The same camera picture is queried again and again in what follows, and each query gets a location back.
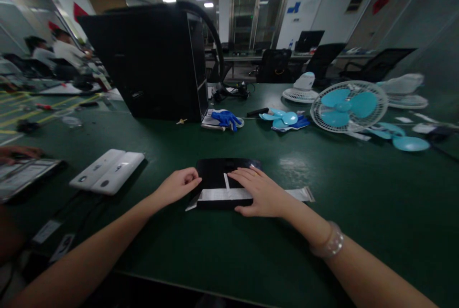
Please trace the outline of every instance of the woman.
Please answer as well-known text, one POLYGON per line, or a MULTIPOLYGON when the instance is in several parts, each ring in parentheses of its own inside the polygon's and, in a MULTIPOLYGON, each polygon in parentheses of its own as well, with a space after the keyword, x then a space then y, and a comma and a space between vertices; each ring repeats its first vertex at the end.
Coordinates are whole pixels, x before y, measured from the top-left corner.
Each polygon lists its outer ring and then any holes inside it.
MULTIPOLYGON (((253 196, 236 207, 245 217, 279 217, 293 225, 322 258, 358 307, 436 307, 339 228, 287 194, 261 170, 238 168, 228 176, 253 196)), ((8 307, 77 307, 97 288, 149 218, 201 182, 196 169, 173 172, 150 196, 52 265, 8 307)))

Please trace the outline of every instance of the blue fan blade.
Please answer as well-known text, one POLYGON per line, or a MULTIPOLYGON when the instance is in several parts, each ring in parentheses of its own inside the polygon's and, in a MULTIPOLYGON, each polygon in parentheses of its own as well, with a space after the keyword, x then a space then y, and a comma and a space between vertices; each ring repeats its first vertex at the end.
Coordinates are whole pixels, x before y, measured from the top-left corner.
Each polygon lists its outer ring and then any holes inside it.
POLYGON ((384 139, 391 139, 392 135, 386 131, 380 131, 380 130, 372 130, 372 129, 367 129, 368 132, 371 132, 375 134, 376 136, 379 136, 384 139))
POLYGON ((325 94, 320 101, 327 107, 335 107, 337 103, 344 102, 350 94, 350 89, 336 89, 325 94))
POLYGON ((298 114, 295 112, 287 112, 282 116, 282 121, 287 125, 295 124, 298 121, 298 114))
POLYGON ((349 123, 349 115, 346 112, 323 112, 320 117, 325 124, 333 127, 346 126, 349 123))
POLYGON ((365 118, 373 113, 378 104, 378 98, 371 92, 363 92, 354 96, 350 102, 352 113, 359 118, 365 118))
POLYGON ((289 125, 285 124, 282 121, 282 119, 276 119, 273 121, 273 127, 275 127, 276 129, 283 129, 283 128, 289 127, 289 125))
POLYGON ((403 151, 422 151, 430 148, 427 141, 417 137, 396 137, 392 140, 392 144, 403 151))
POLYGON ((272 113, 274 113, 274 115, 278 115, 278 116, 283 116, 285 115, 286 112, 284 112, 283 110, 275 110, 275 109, 270 109, 272 113))
POLYGON ((263 120, 276 120, 276 119, 281 119, 282 118, 281 116, 273 116, 271 114, 266 114, 266 113, 263 113, 260 117, 263 120))

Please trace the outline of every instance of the bracelet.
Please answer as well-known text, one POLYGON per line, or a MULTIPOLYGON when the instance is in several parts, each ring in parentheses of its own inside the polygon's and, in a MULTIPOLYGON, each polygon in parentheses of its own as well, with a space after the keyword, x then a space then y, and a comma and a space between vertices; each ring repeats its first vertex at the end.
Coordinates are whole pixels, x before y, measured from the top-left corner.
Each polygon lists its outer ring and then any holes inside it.
POLYGON ((309 246, 311 253, 319 258, 328 259, 336 254, 343 248, 344 234, 335 222, 328 221, 331 226, 331 235, 324 246, 320 248, 309 246))

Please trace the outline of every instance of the green workbench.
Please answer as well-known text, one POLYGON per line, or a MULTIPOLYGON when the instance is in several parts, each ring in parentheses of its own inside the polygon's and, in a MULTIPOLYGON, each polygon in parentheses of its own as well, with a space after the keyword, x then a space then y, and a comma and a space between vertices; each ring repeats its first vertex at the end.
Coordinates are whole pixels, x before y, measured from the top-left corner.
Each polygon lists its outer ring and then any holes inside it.
MULTIPOLYGON (((257 84, 247 101, 227 98, 211 108, 238 116, 263 107, 308 110, 309 105, 281 98, 288 86, 257 84)), ((438 305, 457 303, 457 165, 443 155, 432 149, 405 153, 384 141, 363 142, 314 125, 276 133, 267 121, 246 119, 237 133, 211 131, 195 123, 136 120, 122 102, 110 108, 99 104, 99 109, 78 112, 81 128, 55 120, 16 141, 68 162, 36 192, 8 204, 29 235, 75 193, 68 182, 110 148, 143 152, 146 161, 117 195, 94 210, 77 242, 153 192, 176 169, 209 157, 254 158, 283 188, 309 186, 315 211, 337 222, 438 305)), ((394 116, 416 118, 390 110, 385 121, 396 122, 394 116)), ((78 197, 63 211, 63 226, 37 252, 50 256, 98 200, 95 195, 78 197)), ((266 306, 352 305, 325 264, 284 221, 249 219, 233 211, 185 212, 187 204, 184 198, 156 214, 115 270, 266 306)))

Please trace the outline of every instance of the computer case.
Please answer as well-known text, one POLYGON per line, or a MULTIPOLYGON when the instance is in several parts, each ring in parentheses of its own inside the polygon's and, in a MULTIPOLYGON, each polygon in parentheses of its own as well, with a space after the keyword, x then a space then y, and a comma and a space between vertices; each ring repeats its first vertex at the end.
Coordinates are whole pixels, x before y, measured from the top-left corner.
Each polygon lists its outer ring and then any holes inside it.
POLYGON ((208 90, 197 14, 159 4, 78 20, 134 117, 202 121, 208 90))

